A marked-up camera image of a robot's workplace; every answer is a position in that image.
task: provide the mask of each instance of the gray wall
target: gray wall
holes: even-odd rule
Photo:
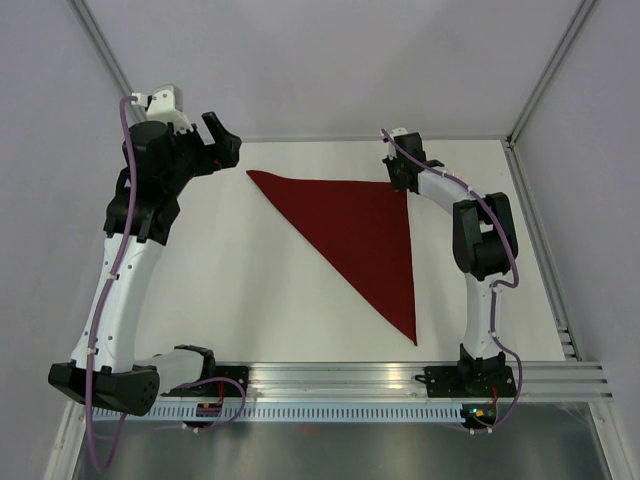
[[[41,478],[60,423],[47,373],[95,289],[123,163],[117,104],[64,0],[0,3],[2,478]]]
[[[640,452],[640,2],[604,0],[519,144],[587,354]]]
[[[580,0],[88,4],[136,88],[171,79],[242,138],[375,138],[508,133]]]

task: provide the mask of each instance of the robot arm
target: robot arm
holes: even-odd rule
[[[215,143],[205,145],[195,125],[181,111],[181,92],[172,85],[151,95],[134,94],[148,120],[129,128],[136,158],[138,193],[131,236],[102,311],[94,353],[93,404],[144,415],[158,394],[213,376],[210,350],[178,346],[168,354],[134,360],[135,334],[153,269],[167,244],[180,207],[178,195],[191,178],[234,167],[240,138],[227,132],[213,112],[203,114]],[[98,297],[122,240],[129,200],[129,167],[116,184],[107,207],[102,271],[85,328],[67,363],[54,364],[49,383],[84,403],[89,332]]]
[[[391,136],[419,162],[436,172],[447,172],[438,160],[427,161],[418,133],[409,134],[400,128],[393,130]],[[452,216],[453,254],[467,285],[467,328],[460,346],[457,377],[468,393],[477,394],[478,381],[498,383],[500,379],[496,377],[502,378],[505,374],[505,355],[491,334],[492,285],[496,280],[505,279],[510,270],[504,247],[490,219],[467,189],[420,168],[393,145],[389,145],[389,154],[383,162],[396,191],[409,190],[425,196]],[[503,193],[481,193],[481,196],[500,221],[514,257],[517,256],[518,244],[509,199]],[[500,287],[493,288],[496,290],[494,326],[499,332],[502,293]]]

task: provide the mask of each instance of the purple cable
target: purple cable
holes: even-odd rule
[[[402,147],[400,147],[400,145],[398,145],[396,143],[396,141],[393,139],[393,137],[391,135],[389,135],[389,132],[387,132],[384,128],[381,129],[380,132],[382,133],[382,136],[397,151],[402,153],[406,158],[408,158],[410,161],[412,161],[413,163],[418,165],[420,168],[422,168],[423,170],[428,171],[429,173],[433,173],[435,175],[438,175],[439,177],[443,177],[443,178],[446,178],[447,180],[451,180],[452,182],[456,183],[457,185],[459,185],[462,188],[464,188],[465,190],[467,190],[469,192],[469,194],[478,201],[478,203],[480,204],[482,209],[485,211],[485,213],[491,219],[491,223],[493,223],[493,226],[496,229],[496,232],[498,232],[498,236],[500,237],[500,241],[502,242],[502,246],[504,247],[504,250],[507,253],[507,258],[509,259],[509,265],[511,266],[511,270],[513,271],[513,281],[512,282],[505,282],[504,280],[496,280],[495,282],[493,282],[491,284],[491,324],[490,324],[489,328],[491,329],[490,333],[491,333],[491,336],[493,337],[493,341],[498,346],[498,348],[500,350],[502,350],[504,353],[506,353],[508,355],[511,355],[516,360],[516,364],[518,366],[518,387],[516,389],[516,394],[513,397],[513,401],[511,402],[511,405],[509,405],[509,408],[507,409],[505,414],[502,416],[502,418],[500,418],[500,420],[498,420],[493,425],[492,428],[495,428],[498,425],[501,425],[502,423],[504,423],[504,421],[507,418],[509,418],[509,416],[511,415],[511,412],[513,411],[514,407],[518,403],[518,400],[520,399],[520,395],[522,393],[522,360],[520,359],[520,356],[516,352],[514,352],[510,348],[507,348],[500,341],[500,339],[497,336],[497,332],[496,332],[496,301],[497,301],[497,296],[496,296],[496,291],[494,290],[494,287],[496,287],[498,285],[504,285],[507,288],[516,288],[520,283],[520,275],[518,273],[518,267],[516,265],[516,259],[513,256],[513,251],[511,250],[511,245],[509,245],[509,241],[507,240],[507,235],[506,235],[506,233],[504,233],[504,229],[502,228],[502,225],[500,225],[500,222],[498,221],[498,217],[495,216],[495,214],[491,211],[491,208],[489,208],[489,205],[487,205],[487,203],[484,201],[484,199],[478,193],[476,193],[476,191],[473,190],[469,186],[468,183],[466,183],[464,180],[461,180],[461,179],[459,179],[458,177],[456,177],[454,175],[451,175],[451,174],[446,173],[446,172],[442,172],[442,171],[437,170],[435,168],[432,168],[432,167],[430,167],[428,165],[425,165],[424,163],[421,163],[416,158],[414,158],[413,155],[411,155],[409,152],[407,152]],[[477,429],[477,430],[474,429],[474,432],[476,432],[476,433],[485,433],[488,430],[489,430],[489,428],[482,428],[482,429]]]
[[[131,182],[131,189],[129,191],[129,206],[127,210],[127,218],[124,224],[124,232],[122,233],[122,240],[120,241],[120,247],[118,247],[118,253],[116,254],[116,258],[111,265],[111,270],[109,271],[109,276],[102,287],[102,291],[100,292],[100,296],[98,297],[98,301],[96,303],[96,308],[93,312],[93,318],[91,320],[91,329],[89,330],[89,341],[87,347],[89,349],[95,349],[96,346],[96,335],[98,333],[98,326],[100,325],[100,318],[102,316],[102,311],[104,310],[104,306],[107,302],[107,298],[109,296],[109,292],[111,291],[111,287],[113,286],[113,279],[118,273],[118,269],[120,268],[120,264],[122,263],[122,258],[127,250],[127,245],[129,243],[129,236],[131,234],[131,224],[133,223],[133,212],[136,207],[136,190],[138,187],[138,179],[136,175],[136,158],[133,153],[133,145],[131,144],[131,135],[129,134],[129,126],[127,125],[127,113],[125,111],[125,107],[128,102],[137,100],[137,97],[129,96],[124,97],[120,100],[120,123],[122,124],[122,132],[124,133],[124,141],[127,146],[127,157],[129,159],[129,179]],[[100,458],[98,457],[98,451],[96,449],[94,430],[93,430],[93,368],[94,368],[94,353],[87,353],[87,372],[85,377],[85,418],[87,424],[87,446],[89,448],[89,454],[91,455],[91,461],[93,462],[93,466],[99,472],[106,472],[111,465],[113,460],[113,456],[116,453],[116,447],[118,446],[118,440],[120,438],[120,431],[122,430],[122,425],[124,424],[124,419],[127,416],[126,413],[123,413],[118,421],[118,428],[113,437],[113,444],[111,445],[111,450],[109,452],[109,456],[107,457],[107,461],[103,465]]]

